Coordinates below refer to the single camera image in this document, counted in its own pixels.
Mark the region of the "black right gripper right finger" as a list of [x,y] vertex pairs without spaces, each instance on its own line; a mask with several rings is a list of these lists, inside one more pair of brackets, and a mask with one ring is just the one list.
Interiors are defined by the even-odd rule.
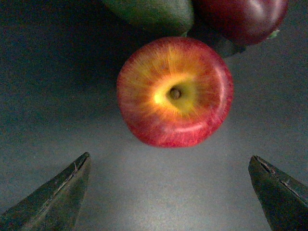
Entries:
[[308,229],[308,187],[259,156],[248,166],[253,189],[273,231]]

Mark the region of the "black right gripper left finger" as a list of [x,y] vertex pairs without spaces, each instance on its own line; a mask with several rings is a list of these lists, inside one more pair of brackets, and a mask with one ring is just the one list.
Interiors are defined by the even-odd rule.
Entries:
[[88,187],[90,154],[85,152],[0,216],[2,231],[73,231]]

